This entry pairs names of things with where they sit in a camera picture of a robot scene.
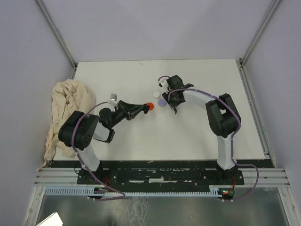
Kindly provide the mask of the white earbud charging case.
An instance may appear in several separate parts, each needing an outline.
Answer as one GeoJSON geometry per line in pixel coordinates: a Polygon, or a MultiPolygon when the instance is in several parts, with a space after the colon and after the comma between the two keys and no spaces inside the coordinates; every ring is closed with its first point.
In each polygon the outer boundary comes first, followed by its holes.
{"type": "Polygon", "coordinates": [[[154,91],[154,92],[152,93],[152,96],[153,96],[154,98],[160,98],[161,93],[160,93],[160,91],[154,91]]]}

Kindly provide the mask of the orange earbud charging case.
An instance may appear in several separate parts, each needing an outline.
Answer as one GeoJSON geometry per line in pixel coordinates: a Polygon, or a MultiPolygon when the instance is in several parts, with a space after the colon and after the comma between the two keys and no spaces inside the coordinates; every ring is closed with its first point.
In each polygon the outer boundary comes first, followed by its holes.
{"type": "Polygon", "coordinates": [[[150,111],[153,110],[153,108],[154,108],[154,104],[151,102],[147,103],[147,106],[149,107],[150,111]]]}

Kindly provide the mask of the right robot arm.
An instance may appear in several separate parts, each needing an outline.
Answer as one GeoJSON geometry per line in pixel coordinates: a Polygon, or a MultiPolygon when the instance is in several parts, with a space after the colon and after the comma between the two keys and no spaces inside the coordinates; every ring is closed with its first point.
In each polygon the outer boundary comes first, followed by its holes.
{"type": "Polygon", "coordinates": [[[178,75],[161,76],[158,85],[164,89],[162,97],[175,112],[177,106],[185,102],[206,110],[210,129],[217,136],[218,142],[219,170],[216,172],[216,180],[227,184],[233,179],[231,170],[236,166],[233,139],[241,128],[241,117],[232,97],[227,93],[214,96],[190,83],[185,85],[178,75]]]}

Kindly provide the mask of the lilac earbud charging case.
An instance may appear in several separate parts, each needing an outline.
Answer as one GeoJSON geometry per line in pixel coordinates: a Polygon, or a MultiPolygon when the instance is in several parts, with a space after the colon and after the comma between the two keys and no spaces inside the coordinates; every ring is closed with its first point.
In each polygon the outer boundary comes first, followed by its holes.
{"type": "Polygon", "coordinates": [[[167,105],[166,100],[165,99],[159,99],[158,100],[158,105],[161,107],[164,107],[167,105]]]}

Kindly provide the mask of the black earbud charging case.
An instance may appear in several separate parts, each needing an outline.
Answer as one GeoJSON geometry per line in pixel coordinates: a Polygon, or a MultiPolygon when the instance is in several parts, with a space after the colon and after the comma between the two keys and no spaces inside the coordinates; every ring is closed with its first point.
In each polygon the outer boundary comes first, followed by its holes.
{"type": "Polygon", "coordinates": [[[144,114],[147,114],[148,113],[148,111],[150,110],[150,106],[149,105],[146,105],[145,107],[144,107],[144,114]]]}

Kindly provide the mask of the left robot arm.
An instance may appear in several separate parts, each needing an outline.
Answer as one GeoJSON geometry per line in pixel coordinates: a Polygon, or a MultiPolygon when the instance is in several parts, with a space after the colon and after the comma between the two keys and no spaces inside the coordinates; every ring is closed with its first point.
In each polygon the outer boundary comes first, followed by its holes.
{"type": "Polygon", "coordinates": [[[148,104],[129,104],[115,99],[107,101],[114,107],[103,108],[98,115],[74,111],[61,126],[58,138],[65,146],[74,149],[81,166],[88,171],[88,179],[98,184],[103,181],[104,172],[99,169],[100,160],[96,156],[91,141],[93,139],[110,143],[115,135],[114,127],[122,120],[132,120],[139,113],[147,114],[151,107],[148,104]]]}

